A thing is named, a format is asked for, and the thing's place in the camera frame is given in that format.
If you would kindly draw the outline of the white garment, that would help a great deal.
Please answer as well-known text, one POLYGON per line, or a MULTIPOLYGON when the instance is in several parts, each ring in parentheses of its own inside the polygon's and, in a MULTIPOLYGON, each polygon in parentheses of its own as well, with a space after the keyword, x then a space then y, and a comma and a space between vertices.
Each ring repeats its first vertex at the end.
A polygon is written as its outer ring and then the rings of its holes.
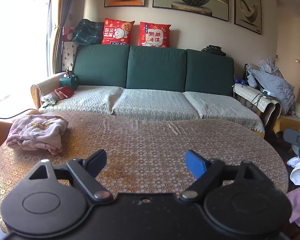
POLYGON ((289 159, 287 165, 293 168, 290 174, 290 180, 294 185, 300 186, 300 158, 294 157, 289 159))

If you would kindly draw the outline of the folded pink floral garment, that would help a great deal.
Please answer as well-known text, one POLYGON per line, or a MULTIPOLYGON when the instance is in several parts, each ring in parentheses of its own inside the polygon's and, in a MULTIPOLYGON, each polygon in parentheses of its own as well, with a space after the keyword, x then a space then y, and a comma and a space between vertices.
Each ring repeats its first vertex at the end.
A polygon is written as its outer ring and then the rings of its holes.
POLYGON ((69 122, 60 115, 26 115, 14 121, 6 145, 25 151, 47 150, 53 155, 62 152, 62 136, 69 122))

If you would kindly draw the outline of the grey quilted jacket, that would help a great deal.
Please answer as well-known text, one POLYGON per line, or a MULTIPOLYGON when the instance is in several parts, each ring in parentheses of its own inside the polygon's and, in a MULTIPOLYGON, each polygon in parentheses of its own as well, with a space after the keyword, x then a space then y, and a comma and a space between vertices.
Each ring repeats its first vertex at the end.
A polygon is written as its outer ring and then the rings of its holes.
POLYGON ((271 56, 265 57, 257 63, 245 65, 248 72, 248 83, 255 88, 259 84, 269 91, 272 97, 277 98, 281 104, 281 113, 286 115, 295 101, 294 86, 288 83, 281 74, 278 66, 271 56))

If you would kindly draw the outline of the red booklet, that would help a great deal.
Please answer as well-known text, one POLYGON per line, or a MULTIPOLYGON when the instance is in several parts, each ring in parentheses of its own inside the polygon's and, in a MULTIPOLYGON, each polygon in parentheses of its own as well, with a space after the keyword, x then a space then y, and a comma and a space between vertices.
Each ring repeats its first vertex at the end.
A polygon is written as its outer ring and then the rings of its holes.
POLYGON ((70 98, 74 95, 74 90, 69 86, 63 86, 55 89, 55 93, 60 100, 70 98))

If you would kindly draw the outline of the teal tissue box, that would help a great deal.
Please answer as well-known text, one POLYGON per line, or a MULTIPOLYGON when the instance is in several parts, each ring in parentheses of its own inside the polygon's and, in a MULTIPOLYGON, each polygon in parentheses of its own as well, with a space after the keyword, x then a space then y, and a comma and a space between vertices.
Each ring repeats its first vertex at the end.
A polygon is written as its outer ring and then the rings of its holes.
POLYGON ((59 84, 61 87, 68 86, 73 90, 76 90, 79 86, 79 78, 77 75, 66 75, 64 74, 60 79, 59 79, 59 84))

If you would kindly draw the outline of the green sofa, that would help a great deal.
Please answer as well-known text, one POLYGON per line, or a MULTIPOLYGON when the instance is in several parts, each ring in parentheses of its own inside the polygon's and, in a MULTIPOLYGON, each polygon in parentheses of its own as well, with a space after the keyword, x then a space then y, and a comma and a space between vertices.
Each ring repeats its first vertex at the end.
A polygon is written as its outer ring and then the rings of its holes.
POLYGON ((192 49, 95 44, 80 46, 73 96, 45 98, 61 87, 63 73, 31 88, 40 112, 85 111, 136 120, 222 119, 263 136, 264 124, 234 98, 234 61, 192 49))

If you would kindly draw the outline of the black object on sofa back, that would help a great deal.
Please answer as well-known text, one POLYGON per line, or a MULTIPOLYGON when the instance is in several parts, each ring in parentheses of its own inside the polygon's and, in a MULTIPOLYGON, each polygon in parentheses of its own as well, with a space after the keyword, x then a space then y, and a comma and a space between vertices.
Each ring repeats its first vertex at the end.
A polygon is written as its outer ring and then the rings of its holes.
POLYGON ((206 53, 215 54, 215 55, 226 56, 226 53, 222 51, 222 48, 220 46, 215 46, 211 44, 203 48, 202 51, 206 53))

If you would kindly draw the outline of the green plaid cushion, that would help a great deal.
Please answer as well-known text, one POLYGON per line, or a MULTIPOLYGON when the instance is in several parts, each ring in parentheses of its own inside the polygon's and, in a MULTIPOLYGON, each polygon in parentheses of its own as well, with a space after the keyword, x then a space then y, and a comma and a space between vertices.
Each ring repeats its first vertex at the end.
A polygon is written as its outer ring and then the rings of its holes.
POLYGON ((103 40, 104 22, 93 22, 82 19, 75 27, 72 42, 78 45, 101 44, 103 40))

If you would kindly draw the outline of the left red cushion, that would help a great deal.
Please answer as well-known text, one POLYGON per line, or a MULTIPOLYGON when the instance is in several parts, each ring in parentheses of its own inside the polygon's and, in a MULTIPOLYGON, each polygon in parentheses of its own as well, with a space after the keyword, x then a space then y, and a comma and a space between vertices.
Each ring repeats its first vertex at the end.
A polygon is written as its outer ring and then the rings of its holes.
POLYGON ((102 44, 130 44, 134 22, 105 18, 102 44))

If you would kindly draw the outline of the red cushion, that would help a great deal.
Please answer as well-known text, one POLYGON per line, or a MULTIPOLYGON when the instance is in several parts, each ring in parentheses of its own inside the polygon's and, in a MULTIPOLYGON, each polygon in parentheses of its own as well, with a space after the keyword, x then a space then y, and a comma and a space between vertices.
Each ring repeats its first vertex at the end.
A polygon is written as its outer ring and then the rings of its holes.
POLYGON ((134 22, 105 18, 102 44, 130 44, 134 22))
POLYGON ((170 24, 140 22, 139 45, 169 48, 170 26, 170 24))

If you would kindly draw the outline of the right framed picture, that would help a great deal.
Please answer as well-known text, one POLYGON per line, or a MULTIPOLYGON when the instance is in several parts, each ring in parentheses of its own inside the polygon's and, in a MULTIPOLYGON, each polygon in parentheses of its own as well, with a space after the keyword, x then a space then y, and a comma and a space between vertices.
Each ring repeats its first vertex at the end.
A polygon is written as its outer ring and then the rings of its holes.
POLYGON ((234 24, 261 35, 261 0, 234 0, 234 24))

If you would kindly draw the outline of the right red cushion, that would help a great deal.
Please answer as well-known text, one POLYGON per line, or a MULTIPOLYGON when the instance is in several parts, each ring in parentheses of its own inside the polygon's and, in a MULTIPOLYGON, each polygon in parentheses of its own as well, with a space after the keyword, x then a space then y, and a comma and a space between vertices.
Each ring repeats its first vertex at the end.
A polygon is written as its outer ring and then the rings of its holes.
POLYGON ((139 45, 169 48, 170 26, 170 24, 140 22, 139 45))

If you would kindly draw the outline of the curtain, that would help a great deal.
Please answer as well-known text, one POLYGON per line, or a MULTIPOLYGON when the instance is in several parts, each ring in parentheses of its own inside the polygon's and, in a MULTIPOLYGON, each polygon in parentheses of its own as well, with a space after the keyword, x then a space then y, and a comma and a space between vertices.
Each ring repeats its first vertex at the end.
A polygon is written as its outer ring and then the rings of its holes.
POLYGON ((73 0, 49 0, 46 33, 47 74, 62 71, 62 36, 73 0))

